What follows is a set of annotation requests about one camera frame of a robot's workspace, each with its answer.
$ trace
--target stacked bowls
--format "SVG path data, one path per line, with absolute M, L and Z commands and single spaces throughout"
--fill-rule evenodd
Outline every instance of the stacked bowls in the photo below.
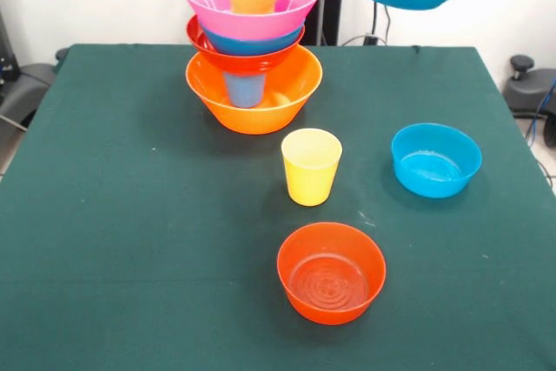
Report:
M 266 134 L 290 123 L 319 86 L 318 59 L 299 45 L 317 0 L 188 0 L 198 53 L 191 89 L 226 127 Z

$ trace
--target blue cup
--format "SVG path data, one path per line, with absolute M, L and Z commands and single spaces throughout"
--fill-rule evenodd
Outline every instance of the blue cup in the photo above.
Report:
M 302 28 L 303 25 L 287 35 L 272 39 L 262 39 L 260 41 L 242 41 L 240 39 L 226 38 L 204 27 L 202 30 L 213 47 L 221 54 L 228 56 L 262 56 L 289 47 L 295 42 Z
M 253 108 L 260 102 L 264 93 L 266 74 L 258 76 L 235 76 L 224 73 L 229 101 L 236 108 Z
M 400 183 L 432 198 L 460 193 L 482 163 L 473 139 L 437 123 L 418 123 L 399 131 L 392 140 L 392 158 Z

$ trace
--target black cable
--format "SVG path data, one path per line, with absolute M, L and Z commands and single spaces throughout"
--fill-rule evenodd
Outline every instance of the black cable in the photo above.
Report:
M 29 78 L 32 78 L 33 80 L 37 80 L 38 82 L 40 82 L 40 83 L 42 83 L 42 84 L 46 84 L 46 85 L 49 86 L 49 87 L 51 86 L 50 83 L 45 82 L 43 79 L 38 78 L 37 76 L 33 76 L 32 74 L 26 73 L 25 71 L 21 71 L 21 74 L 22 74 L 23 76 L 27 76 L 27 77 L 29 77 Z
M 554 93 L 554 89 L 556 89 L 556 80 L 554 80 L 554 83 L 553 83 L 552 87 L 548 90 L 548 92 L 545 94 L 545 96 L 540 101 L 539 106 L 537 107 L 537 110 L 535 110 L 535 113 L 533 115 L 533 120 L 529 124 L 529 128 L 527 129 L 527 132 L 525 133 L 525 140 L 527 141 L 527 143 L 529 143 L 529 138 L 531 137 L 531 134 L 533 133 L 533 141 L 531 142 L 531 145 L 529 145 L 530 147 L 532 147 L 534 142 L 535 142 L 534 135 L 536 134 L 537 119 L 539 119 L 540 111 L 545 107 L 546 104 L 548 104 L 548 102 L 550 102 L 550 99 L 552 98 L 552 95 Z
M 388 11 L 388 7 L 384 6 L 384 12 L 386 13 L 386 18 L 388 19 L 388 24 L 386 25 L 386 35 L 384 36 L 384 40 L 386 44 L 388 44 L 388 35 L 390 34 L 390 24 L 392 23 L 392 19 L 390 18 L 390 12 Z
M 556 176 L 551 176 L 548 170 L 545 167 L 545 164 L 537 160 L 537 164 L 539 165 L 540 169 L 545 173 L 545 177 L 548 180 L 548 184 L 550 184 L 550 188 L 554 187 L 553 178 Z
M 374 35 L 374 33 L 376 32 L 376 21 L 378 20 L 378 14 L 379 14 L 379 5 L 374 2 L 373 4 L 373 29 L 371 30 L 371 34 Z
M 512 112 L 512 116 L 515 119 L 533 119 L 535 117 L 535 112 Z M 537 119 L 539 120 L 546 120 L 548 116 L 546 115 L 537 115 Z

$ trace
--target black pole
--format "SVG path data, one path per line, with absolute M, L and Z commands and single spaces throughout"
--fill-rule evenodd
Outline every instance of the black pole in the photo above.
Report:
M 11 48 L 8 31 L 3 24 L 2 13 L 0 12 L 0 76 L 6 82 L 15 82 L 20 75 L 17 65 L 16 54 Z
M 341 0 L 324 0 L 322 20 L 319 17 L 320 11 L 321 6 L 316 3 L 305 20 L 305 36 L 301 40 L 303 45 L 320 45 L 320 34 L 326 39 L 327 45 L 338 43 Z

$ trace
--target table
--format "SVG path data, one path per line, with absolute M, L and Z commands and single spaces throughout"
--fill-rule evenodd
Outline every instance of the table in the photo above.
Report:
M 223 128 L 184 81 L 188 46 L 71 49 L 0 184 L 0 363 L 9 371 L 547 370 L 556 367 L 556 201 L 476 50 L 313 49 L 324 79 L 290 126 Z M 446 200 L 396 182 L 389 145 L 448 123 L 483 167 Z M 281 139 L 344 154 L 313 209 Z M 387 259 L 358 321 L 323 327 L 275 272 L 300 226 L 345 222 Z

